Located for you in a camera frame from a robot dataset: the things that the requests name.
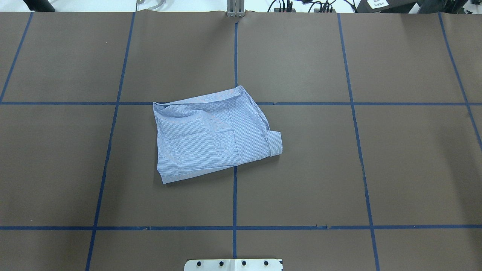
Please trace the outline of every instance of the striped fabric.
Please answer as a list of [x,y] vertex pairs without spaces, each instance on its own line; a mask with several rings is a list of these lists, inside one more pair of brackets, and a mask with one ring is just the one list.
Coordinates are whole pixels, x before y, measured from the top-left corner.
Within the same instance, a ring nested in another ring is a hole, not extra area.
[[279,155],[281,133],[242,86],[172,103],[154,103],[164,184]]

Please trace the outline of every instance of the folded shirt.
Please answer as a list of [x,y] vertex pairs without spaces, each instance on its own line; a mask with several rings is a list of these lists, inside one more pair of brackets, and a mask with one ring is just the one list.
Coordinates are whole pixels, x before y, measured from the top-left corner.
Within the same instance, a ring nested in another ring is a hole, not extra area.
[[157,170],[164,184],[279,155],[281,133],[242,86],[154,103]]

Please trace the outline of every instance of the gray metal bracket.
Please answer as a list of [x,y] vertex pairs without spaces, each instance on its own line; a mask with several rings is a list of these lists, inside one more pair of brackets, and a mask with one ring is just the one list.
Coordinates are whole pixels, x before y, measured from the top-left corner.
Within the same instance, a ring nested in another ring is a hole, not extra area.
[[244,17],[244,0],[228,0],[228,17]]

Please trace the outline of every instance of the paper label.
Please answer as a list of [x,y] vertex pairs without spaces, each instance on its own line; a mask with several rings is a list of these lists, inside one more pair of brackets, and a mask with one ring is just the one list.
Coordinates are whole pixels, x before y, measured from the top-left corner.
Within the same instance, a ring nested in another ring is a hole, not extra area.
[[367,2],[372,9],[386,7],[389,5],[387,0],[367,0]]

